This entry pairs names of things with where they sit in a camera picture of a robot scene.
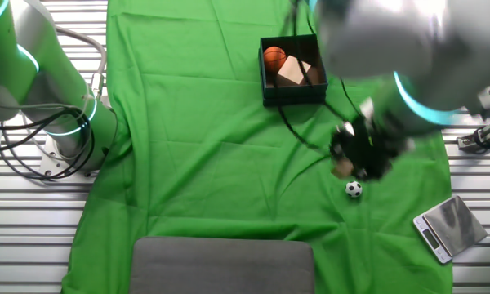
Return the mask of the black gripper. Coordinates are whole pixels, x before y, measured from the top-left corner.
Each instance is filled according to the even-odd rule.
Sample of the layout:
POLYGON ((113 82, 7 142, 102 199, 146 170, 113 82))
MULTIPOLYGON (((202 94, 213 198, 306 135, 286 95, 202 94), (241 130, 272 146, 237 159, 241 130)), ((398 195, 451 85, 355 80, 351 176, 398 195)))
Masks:
POLYGON ((339 179, 380 180, 392 162, 409 150, 409 138, 391 138, 358 115, 336 127, 330 141, 332 174, 339 179))

